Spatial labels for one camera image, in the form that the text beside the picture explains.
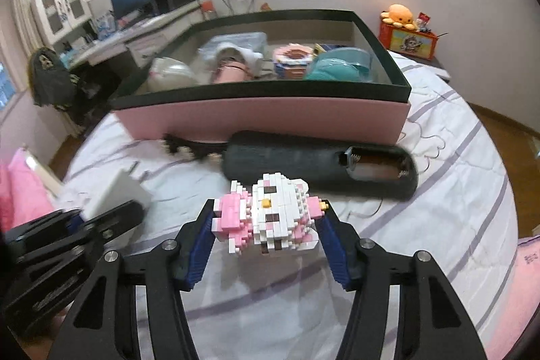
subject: window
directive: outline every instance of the window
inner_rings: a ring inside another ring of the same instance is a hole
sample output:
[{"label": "window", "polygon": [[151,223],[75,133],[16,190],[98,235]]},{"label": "window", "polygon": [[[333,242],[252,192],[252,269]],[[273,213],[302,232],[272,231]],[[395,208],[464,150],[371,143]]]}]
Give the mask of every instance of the window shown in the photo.
[{"label": "window", "polygon": [[12,96],[15,95],[15,88],[9,79],[4,65],[0,63],[0,109],[3,109]]}]

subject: pink figurine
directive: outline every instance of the pink figurine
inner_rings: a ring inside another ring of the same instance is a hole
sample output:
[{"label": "pink figurine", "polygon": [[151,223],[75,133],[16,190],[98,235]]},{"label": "pink figurine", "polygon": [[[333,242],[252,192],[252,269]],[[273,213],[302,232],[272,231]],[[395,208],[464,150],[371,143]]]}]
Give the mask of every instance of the pink figurine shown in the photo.
[{"label": "pink figurine", "polygon": [[307,191],[306,182],[279,172],[263,175],[251,194],[233,180],[231,193],[214,201],[212,232],[228,241],[231,254],[241,254],[250,244],[263,254],[311,250],[319,242],[314,220],[328,205]]}]

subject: metal bolt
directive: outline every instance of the metal bolt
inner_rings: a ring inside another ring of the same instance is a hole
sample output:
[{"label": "metal bolt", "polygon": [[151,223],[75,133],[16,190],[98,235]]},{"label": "metal bolt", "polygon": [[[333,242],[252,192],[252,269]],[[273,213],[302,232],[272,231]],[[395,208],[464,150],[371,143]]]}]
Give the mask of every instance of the metal bolt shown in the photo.
[{"label": "metal bolt", "polygon": [[420,252],[418,252],[416,254],[416,256],[420,261],[425,262],[425,263],[427,263],[429,260],[431,260],[430,253],[426,252],[425,250],[421,250]]},{"label": "metal bolt", "polygon": [[116,261],[117,259],[118,259],[118,252],[115,250],[112,250],[105,254],[105,260],[108,263],[112,263],[113,261]]},{"label": "metal bolt", "polygon": [[71,249],[71,253],[74,255],[80,255],[83,253],[83,251],[84,251],[83,246],[75,246],[73,249]]},{"label": "metal bolt", "polygon": [[163,247],[165,250],[173,250],[177,245],[178,243],[176,243],[176,240],[165,240],[163,243],[161,243],[161,247]]},{"label": "metal bolt", "polygon": [[360,247],[363,249],[373,249],[373,247],[375,247],[375,242],[369,238],[361,238]]}]

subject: wooden floor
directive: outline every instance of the wooden floor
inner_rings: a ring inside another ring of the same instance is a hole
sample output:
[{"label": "wooden floor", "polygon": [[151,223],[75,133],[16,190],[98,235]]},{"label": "wooden floor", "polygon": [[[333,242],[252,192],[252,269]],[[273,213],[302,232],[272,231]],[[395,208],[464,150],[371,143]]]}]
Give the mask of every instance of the wooden floor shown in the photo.
[{"label": "wooden floor", "polygon": [[[489,112],[475,107],[475,112],[487,128],[507,169],[514,191],[519,236],[530,236],[540,224],[540,160],[536,159],[533,137]],[[49,164],[58,178],[63,179],[82,141],[68,137]]]}]

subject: white tablecloth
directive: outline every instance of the white tablecloth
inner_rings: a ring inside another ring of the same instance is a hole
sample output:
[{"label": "white tablecloth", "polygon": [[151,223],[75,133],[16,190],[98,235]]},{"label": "white tablecloth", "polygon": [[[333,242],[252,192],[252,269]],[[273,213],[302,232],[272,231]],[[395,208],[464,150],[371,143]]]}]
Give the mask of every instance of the white tablecloth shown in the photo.
[{"label": "white tablecloth", "polygon": [[[398,144],[416,160],[415,195],[408,202],[312,195],[328,198],[360,236],[388,251],[431,252],[486,345],[506,303],[517,246],[506,170],[487,131],[456,91],[422,65],[392,56],[412,86],[411,110]],[[81,204],[114,171],[134,161],[140,161],[135,177],[148,172],[143,186],[153,204],[126,253],[174,237],[208,198],[230,189],[218,164],[171,158],[159,141],[131,139],[109,115],[77,153],[58,205]],[[182,293],[200,358],[245,360],[335,358],[353,295],[334,282],[320,246],[302,257],[237,258],[217,241],[202,281],[191,293]],[[398,297],[393,287],[384,359],[393,358]],[[137,308],[142,358],[152,358],[143,287]]]}]

